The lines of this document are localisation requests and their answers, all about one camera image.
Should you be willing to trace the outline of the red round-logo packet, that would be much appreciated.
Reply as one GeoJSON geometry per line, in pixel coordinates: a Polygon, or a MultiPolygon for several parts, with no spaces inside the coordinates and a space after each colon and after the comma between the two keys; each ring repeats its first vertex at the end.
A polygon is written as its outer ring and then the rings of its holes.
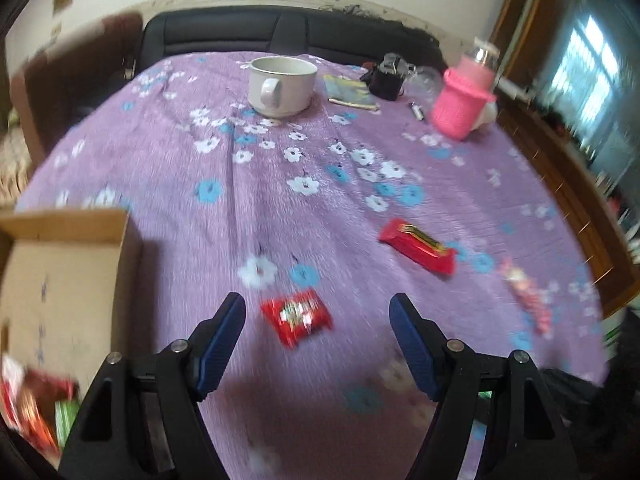
{"type": "Polygon", "coordinates": [[[77,399],[78,383],[1,357],[1,413],[8,426],[46,455],[60,455],[56,404],[77,399]]]}

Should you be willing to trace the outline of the green packet at edge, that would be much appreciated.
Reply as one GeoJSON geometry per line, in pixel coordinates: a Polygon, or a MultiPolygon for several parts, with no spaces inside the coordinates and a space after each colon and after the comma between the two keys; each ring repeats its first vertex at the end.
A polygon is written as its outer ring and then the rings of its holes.
{"type": "Polygon", "coordinates": [[[56,401],[54,404],[55,435],[61,451],[70,436],[79,408],[80,402],[77,399],[56,401]]]}

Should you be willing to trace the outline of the black sofa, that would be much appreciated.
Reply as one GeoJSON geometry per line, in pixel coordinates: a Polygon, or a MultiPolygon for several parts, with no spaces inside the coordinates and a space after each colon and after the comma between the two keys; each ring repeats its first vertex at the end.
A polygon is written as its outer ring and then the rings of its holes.
{"type": "Polygon", "coordinates": [[[290,6],[215,6],[152,18],[142,32],[136,71],[179,54],[240,51],[311,54],[343,65],[396,53],[416,66],[447,68],[434,36],[399,22],[290,6]]]}

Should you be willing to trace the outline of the wooden cabinet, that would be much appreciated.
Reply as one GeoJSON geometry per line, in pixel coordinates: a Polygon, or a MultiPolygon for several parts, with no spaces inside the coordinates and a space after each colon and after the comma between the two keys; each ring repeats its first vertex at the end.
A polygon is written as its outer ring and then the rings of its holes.
{"type": "MultiPolygon", "coordinates": [[[[503,0],[490,41],[501,51],[498,77],[527,86],[542,67],[552,32],[568,0],[503,0]]],[[[596,180],[570,147],[530,104],[498,92],[498,124],[538,172],[574,237],[593,284],[603,316],[609,318],[639,293],[639,268],[627,252],[623,231],[596,180]]]]}

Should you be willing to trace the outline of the pink knit-sleeved bottle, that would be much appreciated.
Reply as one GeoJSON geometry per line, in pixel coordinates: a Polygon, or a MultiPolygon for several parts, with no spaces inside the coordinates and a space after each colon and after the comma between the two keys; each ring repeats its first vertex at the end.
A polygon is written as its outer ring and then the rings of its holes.
{"type": "Polygon", "coordinates": [[[465,139],[486,103],[496,102],[492,93],[500,50],[488,41],[474,39],[458,64],[442,76],[444,86],[430,113],[432,125],[454,140],[465,139]]]}

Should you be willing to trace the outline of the long red snack bar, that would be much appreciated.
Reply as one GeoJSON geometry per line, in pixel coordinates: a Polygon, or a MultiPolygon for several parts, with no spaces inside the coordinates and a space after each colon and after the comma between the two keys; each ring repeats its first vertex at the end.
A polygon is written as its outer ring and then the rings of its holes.
{"type": "Polygon", "coordinates": [[[408,221],[393,218],[378,234],[378,240],[427,271],[445,276],[456,272],[454,248],[445,246],[408,221]]]}

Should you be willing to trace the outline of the small black cup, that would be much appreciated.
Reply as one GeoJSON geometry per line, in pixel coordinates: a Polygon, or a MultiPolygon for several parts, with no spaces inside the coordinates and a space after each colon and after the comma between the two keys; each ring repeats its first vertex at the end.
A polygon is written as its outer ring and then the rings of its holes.
{"type": "Polygon", "coordinates": [[[382,61],[372,64],[360,77],[369,91],[380,99],[396,101],[404,82],[414,73],[416,66],[406,61],[400,54],[386,53],[382,61]]]}

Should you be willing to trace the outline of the white plastic jar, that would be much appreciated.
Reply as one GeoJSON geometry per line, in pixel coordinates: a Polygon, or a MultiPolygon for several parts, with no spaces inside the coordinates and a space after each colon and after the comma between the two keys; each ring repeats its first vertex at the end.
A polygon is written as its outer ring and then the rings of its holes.
{"type": "Polygon", "coordinates": [[[498,107],[495,102],[488,102],[485,104],[483,109],[480,111],[480,114],[477,117],[477,120],[474,122],[472,127],[473,130],[477,130],[481,126],[491,124],[497,119],[498,115],[498,107]]]}

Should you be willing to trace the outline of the purple floral tablecloth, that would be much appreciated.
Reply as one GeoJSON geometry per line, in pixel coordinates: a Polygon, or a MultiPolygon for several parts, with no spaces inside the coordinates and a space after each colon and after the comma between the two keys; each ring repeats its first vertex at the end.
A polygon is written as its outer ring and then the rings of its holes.
{"type": "Polygon", "coordinates": [[[454,142],[404,100],[349,110],[323,93],[273,120],[247,101],[249,53],[145,70],[36,171],[23,210],[123,206],[145,242],[131,347],[164,348],[229,292],[244,330],[202,415],[233,479],[402,479],[434,408],[388,322],[408,295],[482,353],[526,350],[590,382],[605,374],[598,293],[574,235],[510,136],[454,142]],[[381,243],[393,218],[454,248],[456,272],[381,243]],[[552,314],[537,332],[500,273],[511,259],[552,314]],[[260,305],[312,288],[332,330],[285,348],[260,305]]]}

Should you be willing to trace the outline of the small green booklet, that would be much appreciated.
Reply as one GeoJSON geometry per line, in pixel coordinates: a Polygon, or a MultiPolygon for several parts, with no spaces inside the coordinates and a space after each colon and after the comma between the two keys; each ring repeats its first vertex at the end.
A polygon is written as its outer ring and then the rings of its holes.
{"type": "Polygon", "coordinates": [[[378,102],[364,82],[332,75],[324,75],[323,82],[330,103],[369,112],[378,110],[378,102]]]}

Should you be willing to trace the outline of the cardboard box tray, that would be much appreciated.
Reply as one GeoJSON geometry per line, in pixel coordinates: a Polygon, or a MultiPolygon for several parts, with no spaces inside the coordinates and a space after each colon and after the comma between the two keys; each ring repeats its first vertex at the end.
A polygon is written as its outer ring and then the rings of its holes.
{"type": "Polygon", "coordinates": [[[2,214],[1,356],[73,378],[79,399],[127,351],[140,246],[120,208],[2,214]]]}

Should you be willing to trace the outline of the pink cartoon candy packet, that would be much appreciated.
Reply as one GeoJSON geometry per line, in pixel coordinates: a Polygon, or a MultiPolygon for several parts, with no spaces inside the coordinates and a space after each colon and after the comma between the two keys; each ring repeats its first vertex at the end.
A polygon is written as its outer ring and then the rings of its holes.
{"type": "Polygon", "coordinates": [[[552,314],[549,307],[542,301],[535,281],[511,259],[506,259],[500,264],[500,273],[516,301],[533,318],[537,332],[548,335],[551,330],[552,314]]]}

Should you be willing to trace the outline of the clear glass jar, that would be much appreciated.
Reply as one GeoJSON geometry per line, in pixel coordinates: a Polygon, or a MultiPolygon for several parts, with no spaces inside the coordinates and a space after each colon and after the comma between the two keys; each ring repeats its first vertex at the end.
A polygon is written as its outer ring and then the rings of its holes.
{"type": "Polygon", "coordinates": [[[419,66],[409,77],[408,85],[413,96],[433,104],[442,92],[444,81],[436,68],[419,66]]]}

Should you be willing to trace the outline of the white ceramic mug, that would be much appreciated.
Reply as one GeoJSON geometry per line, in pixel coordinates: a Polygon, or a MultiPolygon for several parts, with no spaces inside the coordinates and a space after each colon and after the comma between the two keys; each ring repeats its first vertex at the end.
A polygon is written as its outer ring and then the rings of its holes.
{"type": "Polygon", "coordinates": [[[248,102],[267,118],[287,118],[310,107],[318,67],[302,58],[263,56],[250,62],[248,102]]]}

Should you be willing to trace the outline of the small red candy packet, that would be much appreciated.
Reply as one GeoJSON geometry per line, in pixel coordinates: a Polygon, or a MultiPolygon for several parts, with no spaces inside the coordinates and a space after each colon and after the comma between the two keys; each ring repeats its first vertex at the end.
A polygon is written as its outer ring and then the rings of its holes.
{"type": "Polygon", "coordinates": [[[285,297],[264,301],[262,315],[285,348],[294,349],[307,337],[332,330],[333,318],[312,288],[285,297]]]}

